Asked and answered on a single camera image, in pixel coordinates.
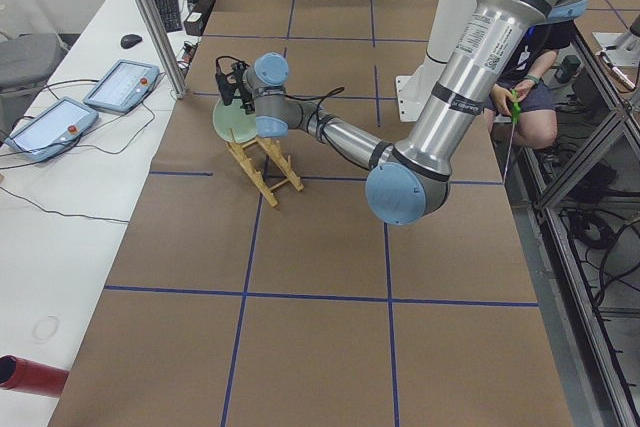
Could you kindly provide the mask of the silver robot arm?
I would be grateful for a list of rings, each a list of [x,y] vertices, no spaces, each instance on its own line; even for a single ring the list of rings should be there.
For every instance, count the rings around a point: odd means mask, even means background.
[[[575,19],[586,5],[587,0],[476,0],[410,134],[395,143],[311,100],[288,97],[284,84],[289,65],[277,53],[266,53],[246,67],[238,86],[255,110],[259,137],[284,137],[299,129],[330,145],[368,170],[365,196],[372,212],[387,224],[406,225],[445,203],[451,157],[526,31]]]

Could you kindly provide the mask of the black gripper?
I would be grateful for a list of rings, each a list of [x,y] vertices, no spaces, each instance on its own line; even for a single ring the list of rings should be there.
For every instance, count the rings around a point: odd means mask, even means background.
[[[246,62],[234,63],[234,79],[236,81],[236,88],[238,90],[240,100],[242,101],[242,109],[246,115],[255,113],[254,101],[251,90],[245,85],[245,73],[250,68],[250,65]]]

